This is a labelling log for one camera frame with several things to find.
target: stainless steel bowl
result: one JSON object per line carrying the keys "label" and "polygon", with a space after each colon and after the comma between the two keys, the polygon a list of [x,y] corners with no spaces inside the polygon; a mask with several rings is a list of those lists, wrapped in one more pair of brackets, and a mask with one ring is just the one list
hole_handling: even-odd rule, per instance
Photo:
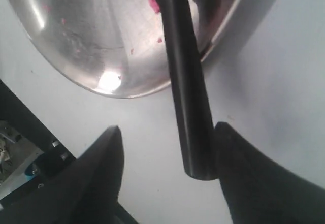
{"label": "stainless steel bowl", "polygon": [[[37,49],[78,85],[134,98],[170,84],[161,17],[148,0],[9,1]],[[239,1],[189,0],[202,60]]]}

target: black handle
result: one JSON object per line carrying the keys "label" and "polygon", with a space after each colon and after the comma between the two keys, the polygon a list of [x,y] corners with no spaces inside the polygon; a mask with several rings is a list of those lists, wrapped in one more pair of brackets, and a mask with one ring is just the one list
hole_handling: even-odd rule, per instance
{"label": "black handle", "polygon": [[213,163],[213,121],[188,0],[156,0],[165,31],[179,139],[186,173],[217,178]]}

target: white countertop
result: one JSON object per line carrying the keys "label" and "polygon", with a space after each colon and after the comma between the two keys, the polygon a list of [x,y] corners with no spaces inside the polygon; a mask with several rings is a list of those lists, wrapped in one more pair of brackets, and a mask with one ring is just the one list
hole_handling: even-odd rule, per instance
{"label": "white countertop", "polygon": [[[119,125],[119,201],[140,223],[231,223],[218,181],[183,171],[170,89],[118,100],[70,82],[36,50],[0,0],[0,78],[75,156]],[[207,76],[215,123],[325,187],[325,0],[277,0],[242,51]]]}

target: white surface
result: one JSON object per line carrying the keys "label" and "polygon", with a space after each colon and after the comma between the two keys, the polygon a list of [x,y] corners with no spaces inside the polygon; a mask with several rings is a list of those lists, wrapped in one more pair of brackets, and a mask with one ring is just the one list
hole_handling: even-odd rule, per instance
{"label": "white surface", "polygon": [[[215,122],[325,187],[325,0],[277,0],[239,55],[207,78]],[[0,78],[76,156],[121,127],[120,202],[141,223],[231,223],[218,182],[182,169],[170,89],[117,100],[88,92],[44,61],[0,0]]]}

